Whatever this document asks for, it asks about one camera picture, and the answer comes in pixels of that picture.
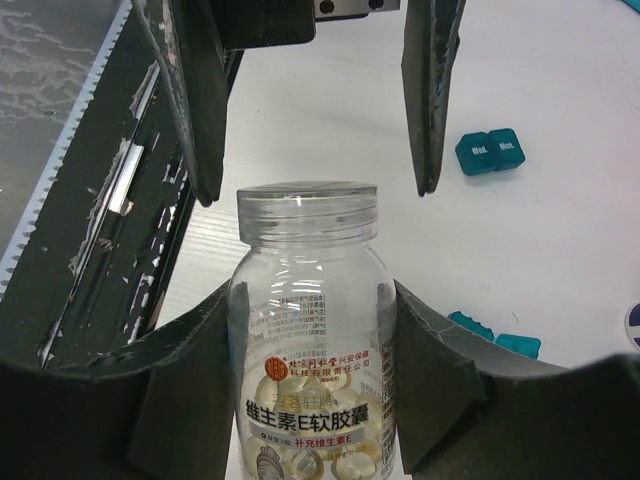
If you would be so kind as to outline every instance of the white label sticker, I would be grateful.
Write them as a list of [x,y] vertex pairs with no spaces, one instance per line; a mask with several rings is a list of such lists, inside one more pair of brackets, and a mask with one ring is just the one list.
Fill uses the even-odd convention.
[[361,442],[364,439],[364,427],[360,427],[350,432],[338,435],[314,435],[313,438],[305,438],[287,433],[275,432],[267,428],[261,427],[256,423],[249,425],[251,434],[265,442],[274,443],[283,447],[297,450],[323,450],[329,448],[342,448],[354,443]]
[[298,433],[334,433],[369,421],[369,404],[367,403],[333,413],[277,412],[269,407],[260,407],[253,400],[247,400],[245,405],[250,419],[267,427]]

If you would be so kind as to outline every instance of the blue object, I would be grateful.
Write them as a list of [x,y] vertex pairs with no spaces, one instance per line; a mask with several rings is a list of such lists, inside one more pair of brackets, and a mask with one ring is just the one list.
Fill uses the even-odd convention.
[[629,4],[631,8],[635,8],[638,13],[640,13],[640,0],[622,0]]
[[463,135],[456,147],[456,155],[462,171],[470,177],[493,172],[498,167],[489,135],[484,132]]
[[631,340],[634,347],[640,350],[640,303],[633,307],[627,314],[625,328],[629,340]]
[[529,358],[538,358],[540,346],[542,345],[539,338],[521,337],[520,335],[509,335],[507,333],[498,335],[496,343],[501,347]]
[[497,162],[497,171],[518,168],[524,163],[524,152],[513,129],[491,130],[489,144]]
[[467,317],[462,312],[453,312],[449,315],[449,320],[453,320],[461,327],[466,328],[472,333],[476,335],[480,335],[483,338],[486,338],[490,342],[493,342],[493,330],[487,327],[483,327],[480,322],[476,322],[473,318]]

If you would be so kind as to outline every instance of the metal bracket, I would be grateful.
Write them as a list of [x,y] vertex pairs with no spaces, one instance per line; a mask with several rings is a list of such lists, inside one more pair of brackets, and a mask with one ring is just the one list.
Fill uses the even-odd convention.
[[317,20],[400,10],[400,0],[314,0]]
[[138,89],[138,92],[136,92],[136,94],[134,95],[135,109],[132,108],[132,113],[138,120],[142,119],[142,115],[144,115],[144,112],[149,106],[151,94],[153,93],[153,89],[158,82],[159,76],[160,66],[158,65],[158,62],[153,62],[153,65],[151,65],[151,67],[149,68],[149,71],[147,72],[142,85],[140,85],[140,89]]
[[111,200],[109,201],[109,210],[118,215],[124,216],[127,214],[129,208],[128,205],[125,204],[127,203],[127,193],[129,192],[129,187],[131,186],[133,176],[138,169],[143,153],[144,147],[142,145],[132,144],[127,152],[127,157],[124,159],[122,170],[118,176],[116,186],[113,189]]

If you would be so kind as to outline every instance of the robotic arm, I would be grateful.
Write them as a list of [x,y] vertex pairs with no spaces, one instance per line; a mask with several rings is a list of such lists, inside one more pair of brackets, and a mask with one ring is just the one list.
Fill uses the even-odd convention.
[[[408,0],[402,76],[418,193],[440,177],[449,86],[465,0]],[[315,24],[398,10],[400,0],[134,0],[171,103],[191,186],[204,205],[220,195],[225,67],[250,48],[305,43]]]

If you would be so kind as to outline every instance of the scratched surface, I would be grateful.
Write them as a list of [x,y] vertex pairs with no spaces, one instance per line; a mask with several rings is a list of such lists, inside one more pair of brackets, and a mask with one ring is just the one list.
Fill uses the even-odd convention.
[[0,0],[0,258],[121,0]]

